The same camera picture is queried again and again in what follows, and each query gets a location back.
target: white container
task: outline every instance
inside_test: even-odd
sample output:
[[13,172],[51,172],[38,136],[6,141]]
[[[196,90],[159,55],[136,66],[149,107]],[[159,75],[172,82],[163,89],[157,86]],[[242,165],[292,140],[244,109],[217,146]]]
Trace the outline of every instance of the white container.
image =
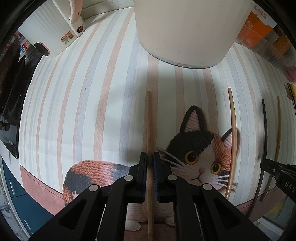
[[32,45],[41,43],[52,58],[84,32],[81,9],[82,0],[47,0],[25,20],[19,31]]
[[227,54],[252,0],[134,0],[138,38],[160,60],[207,68]]

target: pink baseboard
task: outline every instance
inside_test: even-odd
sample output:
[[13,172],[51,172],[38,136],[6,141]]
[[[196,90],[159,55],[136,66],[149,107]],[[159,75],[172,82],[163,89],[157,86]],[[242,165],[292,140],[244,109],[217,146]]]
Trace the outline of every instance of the pink baseboard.
[[20,166],[20,172],[24,189],[47,211],[56,215],[65,207],[63,194],[44,184],[22,166]]

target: yellow cat eye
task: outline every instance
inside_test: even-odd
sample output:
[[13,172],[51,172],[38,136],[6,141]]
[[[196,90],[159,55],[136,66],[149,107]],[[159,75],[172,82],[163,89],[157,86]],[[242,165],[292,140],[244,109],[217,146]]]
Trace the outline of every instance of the yellow cat eye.
[[221,170],[221,164],[219,162],[214,162],[211,165],[211,173],[216,175],[219,173],[220,170]]
[[194,151],[189,151],[185,155],[185,162],[189,165],[194,165],[197,162],[198,155]]

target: cabinet handle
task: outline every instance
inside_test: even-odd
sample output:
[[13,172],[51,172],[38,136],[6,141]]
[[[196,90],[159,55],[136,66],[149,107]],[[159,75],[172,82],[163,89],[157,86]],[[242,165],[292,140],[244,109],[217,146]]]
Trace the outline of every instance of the cabinet handle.
[[24,219],[24,221],[25,221],[26,225],[28,226],[28,229],[31,230],[31,228],[30,228],[30,226],[29,226],[27,220]]
[[10,183],[10,186],[11,186],[11,191],[12,191],[12,194],[15,195],[15,190],[13,189],[13,185],[12,185],[12,182],[11,180],[9,180],[9,183]]

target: silver screw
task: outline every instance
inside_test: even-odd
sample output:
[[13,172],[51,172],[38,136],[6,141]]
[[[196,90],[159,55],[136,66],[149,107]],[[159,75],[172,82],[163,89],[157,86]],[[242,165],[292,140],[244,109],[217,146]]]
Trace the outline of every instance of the silver screw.
[[91,192],[95,192],[95,191],[98,190],[98,189],[99,189],[99,186],[96,185],[96,184],[93,184],[93,185],[90,185],[90,186],[89,186],[89,190],[90,190]]
[[203,186],[202,186],[205,190],[209,191],[212,189],[212,185],[209,184],[209,183],[205,183]]
[[124,179],[129,182],[129,181],[133,180],[133,176],[132,175],[126,175],[124,177]]
[[171,181],[174,181],[177,179],[177,176],[174,175],[174,174],[171,174],[171,175],[168,175],[168,179],[171,180]]

